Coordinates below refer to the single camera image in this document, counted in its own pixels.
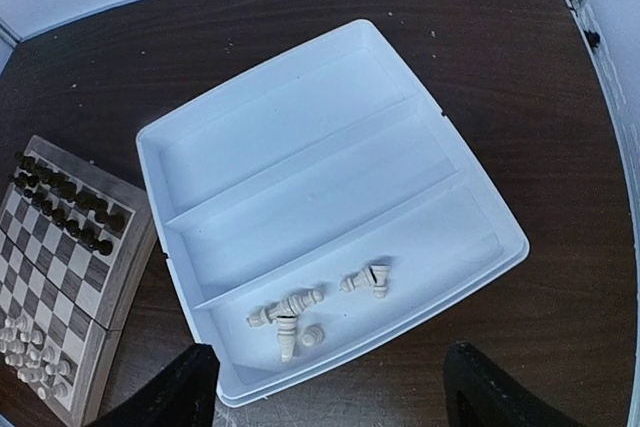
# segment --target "white plastic tray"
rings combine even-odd
[[[244,405],[343,364],[522,261],[527,239],[434,99],[358,20],[265,62],[137,138],[168,266],[218,394]],[[389,293],[339,291],[391,262]],[[325,341],[280,361],[248,315],[305,289]]]

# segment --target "wood grain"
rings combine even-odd
[[[624,425],[636,325],[629,205],[607,108],[564,0],[144,0],[119,7],[17,48],[0,78],[0,171],[38,133],[142,186],[134,142],[141,127],[362,17],[468,142],[527,233],[531,254],[356,361],[247,407],[219,405],[214,425],[445,426],[442,362],[447,346],[462,339],[577,420]],[[156,247],[103,412],[190,341]],[[57,425],[4,367],[0,411],[18,427]]]

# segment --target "table top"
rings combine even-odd
[[[218,405],[214,425],[445,426],[442,363],[457,340],[576,420],[624,424],[636,340],[631,218],[607,106],[564,0],[143,0],[112,9],[18,46],[0,77],[1,171],[38,134],[143,186],[140,128],[356,18],[372,20],[436,98],[531,253],[362,358],[240,409]],[[156,246],[103,412],[190,343]],[[0,412],[17,427],[59,425],[5,366]]]

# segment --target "chessboard frame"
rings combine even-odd
[[[81,427],[97,418],[121,331],[151,250],[156,243],[157,234],[149,201],[143,190],[37,135],[31,138],[24,153],[25,155],[35,154],[59,170],[80,179],[98,195],[106,192],[105,195],[132,212],[126,230],[122,234],[123,239],[126,236],[126,242],[123,240],[114,264],[111,266],[99,308],[91,317],[88,326],[82,362],[78,363],[73,382],[72,398],[69,401],[70,409],[68,410],[54,397],[44,401],[67,426]],[[10,186],[7,189],[0,204],[0,212],[5,211],[13,188]],[[35,391],[38,385],[31,385],[31,387]]]

